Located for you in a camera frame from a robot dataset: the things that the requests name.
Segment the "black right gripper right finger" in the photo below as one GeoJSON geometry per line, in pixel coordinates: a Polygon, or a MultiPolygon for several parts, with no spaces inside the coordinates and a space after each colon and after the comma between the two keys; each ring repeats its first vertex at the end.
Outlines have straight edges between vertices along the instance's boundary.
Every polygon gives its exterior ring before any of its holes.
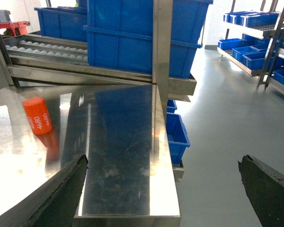
{"type": "Polygon", "coordinates": [[[246,195],[263,227],[284,227],[284,175],[245,155],[238,163],[246,195]]]}

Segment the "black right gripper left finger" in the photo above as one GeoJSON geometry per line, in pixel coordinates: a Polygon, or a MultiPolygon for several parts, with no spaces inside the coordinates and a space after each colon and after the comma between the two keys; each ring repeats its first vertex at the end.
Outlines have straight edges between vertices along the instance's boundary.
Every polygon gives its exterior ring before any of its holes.
{"type": "Polygon", "coordinates": [[[82,194],[88,159],[72,160],[27,196],[20,209],[21,227],[70,227],[82,194]]]}

